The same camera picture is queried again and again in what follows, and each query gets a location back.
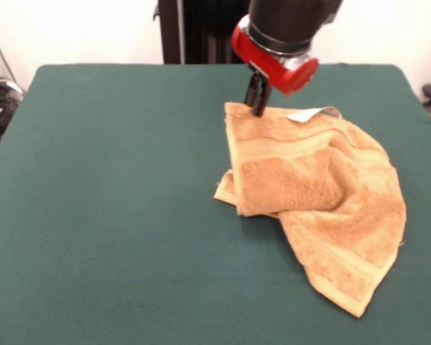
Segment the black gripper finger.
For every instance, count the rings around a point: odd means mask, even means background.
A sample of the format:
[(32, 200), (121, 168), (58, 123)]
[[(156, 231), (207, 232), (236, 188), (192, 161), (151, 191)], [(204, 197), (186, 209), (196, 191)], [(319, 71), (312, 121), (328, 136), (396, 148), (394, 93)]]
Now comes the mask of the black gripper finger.
[(264, 110), (269, 101), (272, 92), (272, 87), (267, 80), (263, 80), (259, 85), (259, 91), (256, 95), (256, 100), (253, 105), (253, 115), (262, 117)]
[(244, 103), (249, 107), (254, 107), (258, 93), (259, 93), (259, 75), (258, 73), (253, 73), (248, 84)]

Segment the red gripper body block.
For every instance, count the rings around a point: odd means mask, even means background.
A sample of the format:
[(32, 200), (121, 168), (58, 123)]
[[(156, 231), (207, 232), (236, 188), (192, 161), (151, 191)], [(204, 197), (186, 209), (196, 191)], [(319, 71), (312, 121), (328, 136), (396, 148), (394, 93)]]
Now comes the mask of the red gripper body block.
[(244, 16), (236, 25), (231, 37), (233, 51), (284, 95), (301, 90), (317, 71), (318, 59), (308, 53), (291, 58), (275, 55), (251, 39), (248, 34), (249, 24), (249, 16)]

